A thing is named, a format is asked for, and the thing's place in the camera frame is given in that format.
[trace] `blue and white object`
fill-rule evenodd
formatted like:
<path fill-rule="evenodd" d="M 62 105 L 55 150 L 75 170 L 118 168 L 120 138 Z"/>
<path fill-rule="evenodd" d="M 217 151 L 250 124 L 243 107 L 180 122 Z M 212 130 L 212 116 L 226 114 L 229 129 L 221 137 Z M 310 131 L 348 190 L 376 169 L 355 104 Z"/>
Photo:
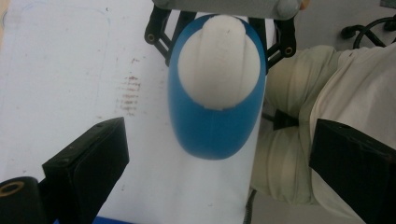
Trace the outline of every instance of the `blue and white object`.
<path fill-rule="evenodd" d="M 169 71 L 169 109 L 178 142 L 203 159 L 235 154 L 262 107 L 266 64 L 255 30 L 235 17 L 203 16 L 180 34 Z"/>

